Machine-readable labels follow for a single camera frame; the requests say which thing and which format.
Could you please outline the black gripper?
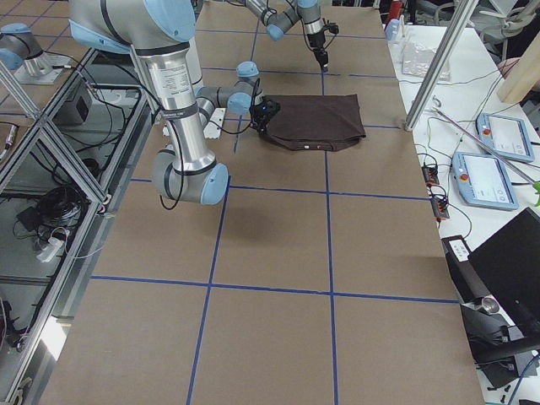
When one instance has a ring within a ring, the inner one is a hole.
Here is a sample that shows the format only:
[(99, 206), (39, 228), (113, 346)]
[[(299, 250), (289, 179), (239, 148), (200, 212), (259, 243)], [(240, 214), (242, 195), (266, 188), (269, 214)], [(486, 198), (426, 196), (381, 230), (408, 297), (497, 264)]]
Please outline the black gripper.
[(325, 50), (326, 37), (323, 30), (307, 35), (310, 49), (316, 57), (321, 69), (328, 69), (328, 53)]
[(262, 99), (259, 104), (250, 107), (251, 120), (249, 127), (256, 130), (260, 136), (267, 134), (267, 124), (270, 120), (265, 120), (261, 110)]

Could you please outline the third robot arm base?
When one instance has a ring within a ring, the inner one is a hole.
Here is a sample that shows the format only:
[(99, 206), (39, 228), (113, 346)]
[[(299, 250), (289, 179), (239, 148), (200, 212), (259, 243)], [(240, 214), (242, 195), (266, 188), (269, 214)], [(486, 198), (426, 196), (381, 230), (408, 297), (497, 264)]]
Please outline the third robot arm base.
[(22, 84), (52, 85), (72, 67), (70, 57), (45, 52), (23, 23), (1, 27), (1, 62)]

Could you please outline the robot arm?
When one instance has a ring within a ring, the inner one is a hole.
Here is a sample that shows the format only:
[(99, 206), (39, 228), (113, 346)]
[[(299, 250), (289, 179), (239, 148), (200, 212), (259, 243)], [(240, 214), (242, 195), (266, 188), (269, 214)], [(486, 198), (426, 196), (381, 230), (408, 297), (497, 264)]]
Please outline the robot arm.
[(187, 54), (196, 19), (188, 1), (71, 1), (69, 23), (77, 42), (116, 54), (133, 53), (148, 69), (146, 86), (171, 139), (154, 160), (153, 183), (160, 196), (219, 203), (229, 172), (208, 148), (203, 129), (217, 108), (254, 117), (266, 110), (257, 65), (239, 65), (232, 87), (195, 90)]
[(286, 1), (288, 7), (284, 11), (273, 8), (269, 1), (247, 0), (235, 3), (257, 16), (274, 41), (280, 41), (289, 30), (301, 23), (306, 48), (313, 54), (321, 71), (328, 71), (327, 48), (339, 33), (339, 27), (322, 17), (318, 1)]

